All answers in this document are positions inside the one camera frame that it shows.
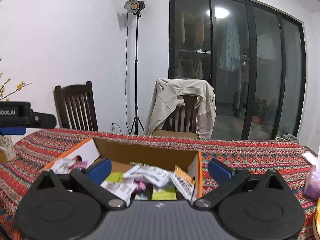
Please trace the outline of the white silver snack packet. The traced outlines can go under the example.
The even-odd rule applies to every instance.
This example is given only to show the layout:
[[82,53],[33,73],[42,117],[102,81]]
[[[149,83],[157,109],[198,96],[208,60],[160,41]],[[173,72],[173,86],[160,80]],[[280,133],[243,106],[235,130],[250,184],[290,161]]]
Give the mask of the white silver snack packet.
[[137,183],[132,178],[124,179],[120,182],[104,181],[100,186],[122,199],[127,206],[130,204],[131,195],[137,189]]

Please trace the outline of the lime green snack packet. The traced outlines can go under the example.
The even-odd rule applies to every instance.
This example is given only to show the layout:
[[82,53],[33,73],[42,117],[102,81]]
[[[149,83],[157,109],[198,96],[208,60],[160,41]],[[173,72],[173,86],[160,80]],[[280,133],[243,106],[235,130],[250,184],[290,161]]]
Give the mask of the lime green snack packet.
[[157,187],[153,185],[151,200],[176,200],[176,189],[171,183],[168,183],[164,187]]

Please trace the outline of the white barcode snack packet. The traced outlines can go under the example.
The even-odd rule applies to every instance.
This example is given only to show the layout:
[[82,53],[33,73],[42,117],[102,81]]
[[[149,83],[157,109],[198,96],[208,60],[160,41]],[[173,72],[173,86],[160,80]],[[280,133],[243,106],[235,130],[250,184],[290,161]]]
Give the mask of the white barcode snack packet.
[[170,180],[170,172],[155,166],[135,165],[123,174],[123,178],[164,187]]

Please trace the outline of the yellow flower branches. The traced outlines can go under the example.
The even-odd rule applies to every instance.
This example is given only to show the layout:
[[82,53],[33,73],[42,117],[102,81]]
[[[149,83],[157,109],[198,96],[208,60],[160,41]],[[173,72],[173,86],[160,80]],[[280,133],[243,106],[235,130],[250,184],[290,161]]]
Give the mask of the yellow flower branches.
[[23,80],[23,81],[20,81],[19,83],[16,83],[16,86],[14,87],[12,84],[13,78],[10,76],[6,76],[4,74],[3,69],[1,69],[0,77],[1,77],[0,99],[3,102],[8,102],[12,95],[20,92],[25,87],[31,85],[30,82]]

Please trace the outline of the floral ceramic vase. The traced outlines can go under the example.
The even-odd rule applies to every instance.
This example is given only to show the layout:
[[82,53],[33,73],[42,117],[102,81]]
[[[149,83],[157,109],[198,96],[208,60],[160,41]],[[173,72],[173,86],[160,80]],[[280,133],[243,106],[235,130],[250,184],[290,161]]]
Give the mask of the floral ceramic vase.
[[0,162],[12,161],[16,157],[12,139],[8,135],[0,136]]

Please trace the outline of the orange pumpkin cardboard box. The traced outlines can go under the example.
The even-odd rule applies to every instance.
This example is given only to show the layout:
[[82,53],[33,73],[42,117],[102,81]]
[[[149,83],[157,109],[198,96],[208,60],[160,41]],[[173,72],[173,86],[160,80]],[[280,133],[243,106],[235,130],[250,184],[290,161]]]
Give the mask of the orange pumpkin cardboard box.
[[195,179],[196,198],[203,196],[202,157],[198,150],[186,151],[179,147],[165,146],[162,142],[157,147],[154,142],[141,145],[135,142],[113,142],[89,137],[66,151],[43,170],[51,170],[61,159],[73,159],[80,156],[87,167],[91,167],[103,159],[111,161],[111,172],[125,173],[135,165],[154,166],[174,172],[179,167],[191,178]]

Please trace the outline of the red patterned tablecloth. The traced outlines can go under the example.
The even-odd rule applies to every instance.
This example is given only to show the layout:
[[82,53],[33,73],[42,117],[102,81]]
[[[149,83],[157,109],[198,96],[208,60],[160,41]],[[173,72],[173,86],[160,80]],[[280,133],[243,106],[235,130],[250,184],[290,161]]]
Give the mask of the red patterned tablecloth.
[[317,202],[303,194],[311,164],[303,158],[307,150],[288,141],[196,140],[85,132],[71,129],[42,129],[23,137],[14,145],[14,160],[1,164],[1,226],[12,239],[21,239],[14,226],[19,201],[40,170],[55,157],[93,137],[112,142],[139,144],[157,148],[202,153],[203,193],[217,187],[208,174],[210,159],[216,158],[229,167],[243,167],[253,174],[275,168],[283,176],[305,211],[305,224],[299,239],[315,239],[312,220]]

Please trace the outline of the dark wooden chair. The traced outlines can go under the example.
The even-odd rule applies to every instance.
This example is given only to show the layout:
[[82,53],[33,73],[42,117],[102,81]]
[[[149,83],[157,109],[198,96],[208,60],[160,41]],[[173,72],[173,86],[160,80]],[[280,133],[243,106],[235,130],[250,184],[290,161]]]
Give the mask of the dark wooden chair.
[[98,131],[92,82],[54,88],[54,100],[61,128]]

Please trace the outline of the wooden chair with jacket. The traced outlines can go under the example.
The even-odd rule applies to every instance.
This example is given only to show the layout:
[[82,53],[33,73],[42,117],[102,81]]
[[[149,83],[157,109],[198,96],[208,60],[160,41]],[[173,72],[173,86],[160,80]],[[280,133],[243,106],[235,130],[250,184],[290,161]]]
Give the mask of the wooden chair with jacket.
[[162,129],[171,132],[196,134],[197,97],[184,95],[183,101],[184,105],[177,106],[166,118]]

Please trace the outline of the purple tissue pack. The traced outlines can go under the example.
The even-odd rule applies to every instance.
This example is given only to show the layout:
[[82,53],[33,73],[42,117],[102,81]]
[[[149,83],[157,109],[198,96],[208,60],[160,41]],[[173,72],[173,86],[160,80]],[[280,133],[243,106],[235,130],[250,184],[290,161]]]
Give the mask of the purple tissue pack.
[[306,153],[302,156],[312,165],[312,169],[306,179],[304,194],[314,200],[319,199],[319,154],[305,146]]

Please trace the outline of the beige jacket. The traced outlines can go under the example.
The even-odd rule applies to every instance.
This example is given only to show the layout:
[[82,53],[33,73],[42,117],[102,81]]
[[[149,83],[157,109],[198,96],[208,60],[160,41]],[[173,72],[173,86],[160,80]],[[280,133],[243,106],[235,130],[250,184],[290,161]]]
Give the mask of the beige jacket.
[[210,139],[216,118],[214,89],[207,81],[198,79],[157,79],[144,134],[152,135],[154,130],[161,129],[166,118],[185,105],[184,96],[196,98],[196,134],[200,139]]

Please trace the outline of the black framed glass door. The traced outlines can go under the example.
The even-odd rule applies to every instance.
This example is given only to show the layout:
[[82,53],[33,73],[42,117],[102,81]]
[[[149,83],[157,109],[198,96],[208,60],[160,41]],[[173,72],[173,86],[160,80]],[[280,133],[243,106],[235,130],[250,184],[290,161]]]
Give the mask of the black framed glass door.
[[303,26],[249,0],[170,0],[169,77],[213,87],[212,139],[294,139],[305,93]]

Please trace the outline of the studio light on stand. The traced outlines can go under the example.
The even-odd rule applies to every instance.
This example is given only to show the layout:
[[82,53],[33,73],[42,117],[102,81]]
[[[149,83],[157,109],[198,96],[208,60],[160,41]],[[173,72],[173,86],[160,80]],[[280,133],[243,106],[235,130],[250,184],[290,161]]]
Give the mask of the studio light on stand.
[[136,17],[136,31],[135,31],[135,117],[131,126],[130,134],[138,135],[139,128],[144,131],[142,122],[138,116],[138,30],[140,12],[145,9],[145,2],[138,0],[128,0],[124,9],[127,14],[132,14]]

